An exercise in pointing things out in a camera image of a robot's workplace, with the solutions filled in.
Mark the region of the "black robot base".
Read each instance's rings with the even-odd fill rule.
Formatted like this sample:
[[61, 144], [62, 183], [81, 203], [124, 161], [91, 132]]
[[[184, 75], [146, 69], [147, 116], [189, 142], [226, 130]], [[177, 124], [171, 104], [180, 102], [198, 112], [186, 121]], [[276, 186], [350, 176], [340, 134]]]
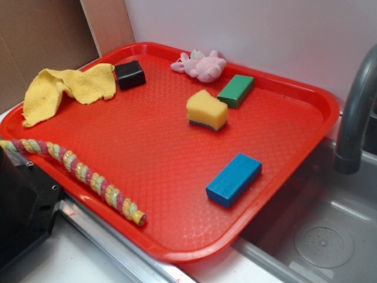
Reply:
[[1, 149], [1, 273], [46, 241], [63, 195], [37, 165], [15, 165]]

